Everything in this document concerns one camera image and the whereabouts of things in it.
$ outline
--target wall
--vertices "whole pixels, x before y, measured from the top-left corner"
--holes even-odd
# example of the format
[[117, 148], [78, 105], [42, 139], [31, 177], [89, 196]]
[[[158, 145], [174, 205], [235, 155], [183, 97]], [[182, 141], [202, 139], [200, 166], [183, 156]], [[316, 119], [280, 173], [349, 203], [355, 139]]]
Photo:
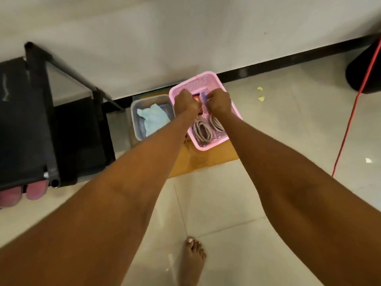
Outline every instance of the wall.
[[381, 0], [1, 2], [0, 60], [36, 42], [113, 98], [357, 38], [381, 12]]

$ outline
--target black trash bin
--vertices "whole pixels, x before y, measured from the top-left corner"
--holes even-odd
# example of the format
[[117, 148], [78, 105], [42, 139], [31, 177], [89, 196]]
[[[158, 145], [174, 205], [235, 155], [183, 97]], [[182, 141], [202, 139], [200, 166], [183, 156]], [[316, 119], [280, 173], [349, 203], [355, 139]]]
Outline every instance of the black trash bin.
[[[354, 61], [350, 62], [345, 71], [345, 77], [349, 85], [356, 91], [360, 90], [365, 74], [368, 70], [369, 63], [379, 43], [379, 38], [363, 53], [361, 53]], [[381, 91], [381, 52], [377, 56], [376, 62], [369, 75], [367, 84], [362, 93], [374, 93]]]

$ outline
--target red cord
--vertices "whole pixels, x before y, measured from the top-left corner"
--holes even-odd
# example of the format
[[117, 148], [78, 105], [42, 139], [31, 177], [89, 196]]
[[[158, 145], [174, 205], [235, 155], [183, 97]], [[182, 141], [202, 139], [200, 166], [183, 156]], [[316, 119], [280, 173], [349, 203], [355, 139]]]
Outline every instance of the red cord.
[[370, 61], [370, 64], [369, 64], [367, 73], [365, 74], [365, 77], [364, 77], [364, 80], [363, 80], [363, 82], [362, 82], [362, 84], [361, 84], [360, 90], [359, 90], [359, 92], [358, 92], [357, 95], [356, 95], [355, 103], [353, 104], [353, 108], [352, 108], [352, 112], [351, 112], [351, 114], [350, 114], [350, 118], [349, 118], [349, 121], [348, 121], [347, 129], [346, 129], [345, 134], [344, 134], [343, 142], [341, 143], [341, 147], [340, 147], [340, 150], [339, 150], [339, 154], [337, 155], [335, 165], [333, 166], [332, 176], [333, 176], [333, 175], [335, 174], [335, 172], [336, 172], [337, 163], [339, 162], [340, 155], [341, 155], [341, 152], [342, 152], [343, 147], [344, 147], [344, 144], [345, 144], [345, 140], [347, 139], [347, 135], [348, 135], [348, 132], [349, 132], [350, 124], [352, 123], [353, 115], [355, 114], [355, 111], [356, 111], [357, 102], [359, 101], [359, 97], [360, 97], [362, 91], [364, 90], [365, 85], [367, 84], [367, 81], [368, 81], [370, 72], [372, 71], [374, 62], [376, 62], [376, 58], [377, 58], [377, 56], [378, 56], [378, 53], [379, 53], [379, 51], [380, 51], [380, 48], [381, 48], [381, 38], [380, 38], [380, 40], [379, 40], [379, 42], [378, 42], [378, 46], [377, 46], [377, 48], [376, 48], [376, 51], [375, 51], [374, 54], [373, 54], [372, 60]]

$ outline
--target pink plastic basket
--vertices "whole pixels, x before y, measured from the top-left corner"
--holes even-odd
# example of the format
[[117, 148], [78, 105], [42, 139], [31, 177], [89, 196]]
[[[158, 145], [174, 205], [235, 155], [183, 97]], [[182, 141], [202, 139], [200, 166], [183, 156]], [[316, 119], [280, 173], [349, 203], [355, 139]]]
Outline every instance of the pink plastic basket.
[[[187, 81], [184, 81], [174, 87], [171, 88], [169, 91], [169, 99], [171, 100], [172, 104], [174, 104], [174, 98], [183, 90], [187, 89], [190, 93], [198, 94], [205, 92], [208, 94], [210, 91], [221, 88], [223, 91], [225, 90], [225, 87], [222, 85], [221, 81], [218, 79], [217, 74], [211, 71], [206, 71], [204, 73], [198, 74], [197, 76], [188, 79]], [[202, 111], [203, 114], [199, 116], [199, 118], [203, 119], [205, 122], [209, 123], [209, 112], [207, 110], [206, 105], [204, 104], [204, 101], [202, 98], [200, 98], [200, 101], [202, 102]], [[232, 102], [232, 109], [234, 113], [242, 119], [241, 115], [239, 114], [237, 108], [234, 106]], [[193, 135], [193, 125], [188, 129], [188, 135], [190, 136], [190, 139], [192, 139], [193, 144], [195, 147], [201, 151], [207, 151], [208, 149], [211, 149], [212, 147], [223, 143], [224, 141], [228, 140], [229, 137], [224, 132], [217, 132], [215, 129], [213, 129], [213, 138], [210, 144], [206, 145], [200, 145], [198, 144], [196, 138]]]

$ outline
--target pink slipper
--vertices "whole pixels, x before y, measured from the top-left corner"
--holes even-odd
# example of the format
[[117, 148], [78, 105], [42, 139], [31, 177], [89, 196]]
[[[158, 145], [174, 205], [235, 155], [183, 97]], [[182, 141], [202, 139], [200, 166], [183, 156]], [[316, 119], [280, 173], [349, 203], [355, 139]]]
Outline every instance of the pink slipper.
[[21, 187], [13, 187], [11, 189], [6, 189], [5, 191], [0, 191], [0, 208], [12, 207], [17, 205], [21, 199]]
[[26, 188], [26, 197], [28, 200], [37, 200], [46, 193], [49, 181], [43, 180], [35, 183], [31, 183]]

